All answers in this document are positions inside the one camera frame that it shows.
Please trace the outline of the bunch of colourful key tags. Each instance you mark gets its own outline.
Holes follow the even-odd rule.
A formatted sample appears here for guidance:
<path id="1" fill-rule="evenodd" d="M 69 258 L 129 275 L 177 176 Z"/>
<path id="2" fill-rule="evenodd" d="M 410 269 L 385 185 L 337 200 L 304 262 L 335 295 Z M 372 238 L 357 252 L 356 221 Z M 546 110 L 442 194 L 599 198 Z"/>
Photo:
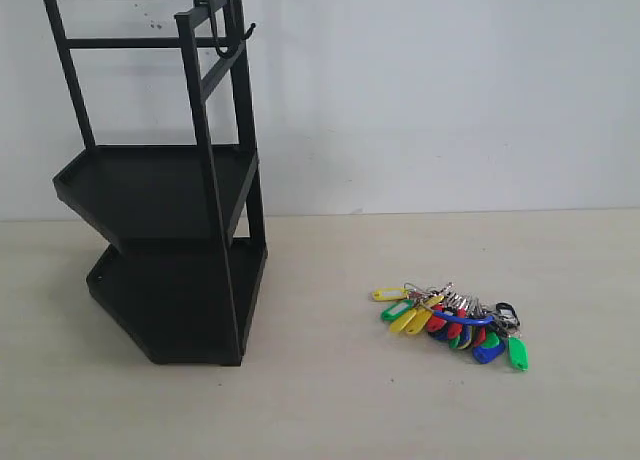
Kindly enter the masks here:
<path id="1" fill-rule="evenodd" d="M 484 304 L 475 296 L 457 292 L 451 282 L 440 288 L 407 282 L 400 287 L 376 289 L 370 298 L 387 305 L 380 319 L 392 333 L 425 334 L 451 350 L 470 352 L 482 365 L 504 355 L 513 369 L 529 369 L 521 320 L 510 303 Z"/>

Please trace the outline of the black two-tier metal rack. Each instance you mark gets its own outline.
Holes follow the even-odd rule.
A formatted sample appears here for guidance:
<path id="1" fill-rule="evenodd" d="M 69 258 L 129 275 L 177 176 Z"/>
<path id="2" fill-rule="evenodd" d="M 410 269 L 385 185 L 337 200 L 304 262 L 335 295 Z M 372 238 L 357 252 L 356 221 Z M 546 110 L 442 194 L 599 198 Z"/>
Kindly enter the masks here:
<path id="1" fill-rule="evenodd" d="M 176 36 L 148 38 L 71 38 L 58 2 L 43 0 L 84 148 L 53 184 L 108 243 L 89 292 L 152 362 L 237 366 L 268 256 L 249 39 L 216 53 L 226 0 L 193 0 Z M 180 51 L 192 143 L 95 141 L 72 54 L 126 48 Z"/>

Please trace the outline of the black S hook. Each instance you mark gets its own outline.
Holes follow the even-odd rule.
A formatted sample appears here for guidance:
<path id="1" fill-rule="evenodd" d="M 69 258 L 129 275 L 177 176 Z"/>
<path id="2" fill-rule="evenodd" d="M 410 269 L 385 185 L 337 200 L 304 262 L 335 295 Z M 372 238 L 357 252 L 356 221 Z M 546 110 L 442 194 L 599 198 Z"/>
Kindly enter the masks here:
<path id="1" fill-rule="evenodd" d="M 223 7 L 226 44 L 220 43 L 217 33 L 213 35 L 214 48 L 221 59 L 231 59 L 238 52 L 240 45 L 252 36 L 256 28 L 256 23 L 252 22 L 247 30 L 244 29 L 241 10 L 241 0 L 226 0 L 226 5 Z"/>

